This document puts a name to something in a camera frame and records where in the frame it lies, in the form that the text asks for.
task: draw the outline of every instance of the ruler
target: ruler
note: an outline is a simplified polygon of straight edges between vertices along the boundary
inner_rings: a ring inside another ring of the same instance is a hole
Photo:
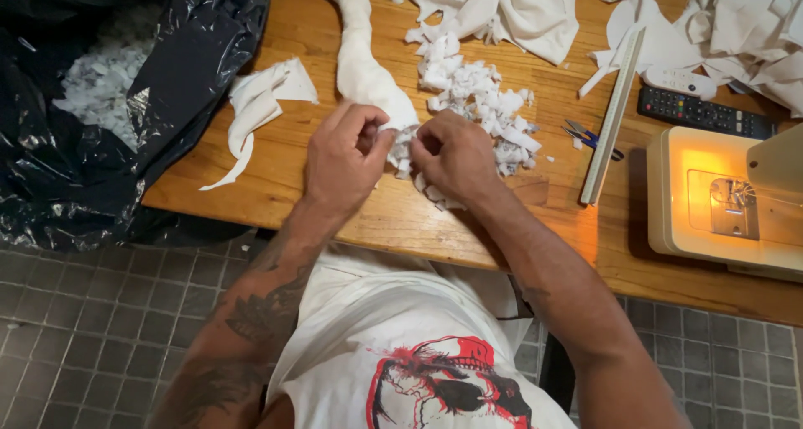
[[[602,191],[602,183],[608,172],[610,155],[614,152],[616,136],[619,134],[621,118],[625,114],[627,106],[627,95],[630,94],[630,87],[633,85],[633,76],[636,73],[638,63],[638,52],[642,49],[644,40],[644,28],[630,34],[627,40],[625,57],[619,68],[619,75],[616,77],[614,93],[610,95],[608,109],[605,114],[605,121],[602,122],[600,129],[600,139],[597,142],[597,149],[591,157],[591,165],[588,167],[586,184],[580,194],[580,202],[586,205],[597,205]]]

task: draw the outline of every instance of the person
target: person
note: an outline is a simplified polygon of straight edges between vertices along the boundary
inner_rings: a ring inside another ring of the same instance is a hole
[[[461,281],[468,268],[332,242],[381,177],[395,130],[377,127],[388,119],[346,102],[322,121],[303,197],[197,334],[152,428],[575,427],[517,371],[520,331]],[[481,127],[442,111],[410,150],[427,182],[487,230],[565,347],[583,429],[688,426],[596,270],[499,178]]]

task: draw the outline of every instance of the blue handle scissors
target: blue handle scissors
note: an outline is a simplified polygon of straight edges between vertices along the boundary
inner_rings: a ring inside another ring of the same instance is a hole
[[[571,126],[571,128],[561,126],[561,128],[563,128],[564,131],[566,131],[570,136],[577,137],[577,139],[580,139],[580,141],[583,144],[591,148],[597,149],[597,142],[599,142],[600,140],[599,136],[597,136],[594,133],[591,133],[589,130],[583,128],[583,125],[580,125],[575,121],[566,119],[566,123],[568,123],[568,125]],[[621,161],[624,157],[625,154],[617,150],[616,148],[614,148],[613,153],[610,155],[610,158],[613,159],[614,161]]]

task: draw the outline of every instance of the hand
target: hand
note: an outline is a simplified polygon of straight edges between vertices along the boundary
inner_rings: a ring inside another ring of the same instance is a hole
[[[418,129],[410,153],[427,182],[467,207],[507,189],[496,171],[490,136],[451,110]]]
[[[380,108],[342,102],[321,122],[307,147],[306,202],[343,224],[382,175],[395,129],[376,133],[389,117]]]

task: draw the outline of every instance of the graphic t-shirt print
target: graphic t-shirt print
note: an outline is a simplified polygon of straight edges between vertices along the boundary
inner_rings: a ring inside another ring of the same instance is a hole
[[[519,384],[494,371],[494,350],[484,340],[444,337],[384,355],[368,392],[370,429],[532,428]]]

